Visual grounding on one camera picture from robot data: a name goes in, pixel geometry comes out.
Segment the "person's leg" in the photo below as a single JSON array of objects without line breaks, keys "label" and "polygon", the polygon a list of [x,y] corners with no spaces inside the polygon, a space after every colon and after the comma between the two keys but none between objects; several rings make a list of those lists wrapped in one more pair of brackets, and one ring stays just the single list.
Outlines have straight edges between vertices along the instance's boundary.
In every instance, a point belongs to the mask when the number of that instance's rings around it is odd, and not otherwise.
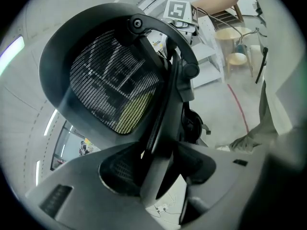
[{"label": "person's leg", "polygon": [[269,144],[278,136],[274,127],[271,112],[269,109],[266,93],[265,82],[263,83],[260,103],[259,103],[259,117],[260,123],[254,127],[246,136],[236,139],[229,145],[232,151],[252,152],[254,147],[262,144]]}]

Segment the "black mesh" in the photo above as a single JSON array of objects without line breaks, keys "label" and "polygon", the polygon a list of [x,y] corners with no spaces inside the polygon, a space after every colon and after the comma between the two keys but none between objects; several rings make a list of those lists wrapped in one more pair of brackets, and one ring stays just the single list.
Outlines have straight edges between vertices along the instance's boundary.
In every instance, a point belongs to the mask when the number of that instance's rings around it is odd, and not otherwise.
[{"label": "black mesh", "polygon": [[126,149],[106,158],[100,165],[99,173],[104,184],[117,193],[139,196],[141,181],[141,143],[133,144]]},{"label": "black mesh", "polygon": [[137,125],[159,84],[145,60],[122,46],[114,30],[103,33],[79,54],[70,71],[73,92],[106,126],[127,134]]}]

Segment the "stool leg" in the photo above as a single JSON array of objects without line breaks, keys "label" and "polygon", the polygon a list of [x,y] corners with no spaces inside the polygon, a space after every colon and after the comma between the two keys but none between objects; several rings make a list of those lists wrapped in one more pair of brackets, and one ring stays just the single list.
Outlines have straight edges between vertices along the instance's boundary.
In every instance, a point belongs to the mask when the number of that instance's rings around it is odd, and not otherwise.
[{"label": "stool leg", "polygon": [[230,64],[229,61],[227,61],[227,78],[230,77]]},{"label": "stool leg", "polygon": [[246,50],[244,45],[243,45],[243,51],[244,51],[244,54],[246,55],[246,58],[248,59],[248,67],[249,67],[249,70],[250,70],[251,77],[253,77],[253,67],[252,67],[252,65],[250,63],[248,52],[247,52],[247,50]]}]

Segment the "red cable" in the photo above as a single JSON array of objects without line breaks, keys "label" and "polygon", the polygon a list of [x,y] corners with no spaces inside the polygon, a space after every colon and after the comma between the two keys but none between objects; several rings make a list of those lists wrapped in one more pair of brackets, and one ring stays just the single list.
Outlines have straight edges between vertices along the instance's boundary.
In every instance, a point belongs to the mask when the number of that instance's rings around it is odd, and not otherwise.
[{"label": "red cable", "polygon": [[246,122],[245,115],[244,115],[244,112],[243,112],[242,107],[241,107],[241,105],[240,105],[240,102],[239,102],[238,98],[236,97],[235,92],[234,92],[233,89],[230,87],[230,85],[227,84],[227,86],[228,86],[228,88],[230,89],[232,95],[234,96],[234,98],[235,98],[235,100],[236,100],[236,103],[238,104],[238,107],[239,107],[240,112],[241,112],[242,117],[243,117],[243,121],[244,121],[244,124],[245,124],[246,132],[248,133],[248,132],[249,132],[248,124],[247,124],[247,122]]}]

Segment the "fluorescent light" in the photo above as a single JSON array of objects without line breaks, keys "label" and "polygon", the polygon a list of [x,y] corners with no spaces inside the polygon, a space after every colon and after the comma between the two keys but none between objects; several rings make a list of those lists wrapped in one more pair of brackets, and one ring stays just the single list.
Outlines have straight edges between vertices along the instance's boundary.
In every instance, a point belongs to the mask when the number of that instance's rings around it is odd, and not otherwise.
[{"label": "fluorescent light", "polygon": [[64,147],[65,147],[65,144],[63,145],[63,148],[62,148],[61,157],[63,155]]},{"label": "fluorescent light", "polygon": [[48,124],[47,124],[46,130],[45,130],[45,132],[44,132],[44,136],[47,135],[48,130],[49,130],[49,128],[50,128],[50,125],[51,125],[51,123],[52,123],[52,120],[54,119],[54,116],[56,115],[56,113],[57,113],[57,110],[54,110],[54,112],[53,112],[53,114],[52,114],[52,116],[51,116],[51,118],[50,118],[50,120],[49,120],[49,122],[48,122]]},{"label": "fluorescent light", "polygon": [[38,172],[39,172],[39,163],[40,161],[36,162],[36,172],[35,172],[35,185],[38,185]]},{"label": "fluorescent light", "polygon": [[12,59],[24,48],[24,38],[19,36],[0,56],[0,76]]},{"label": "fluorescent light", "polygon": [[[71,131],[72,130],[72,126],[71,126],[71,128],[69,129],[69,131]],[[68,132],[68,134],[70,134],[70,132]]]}]

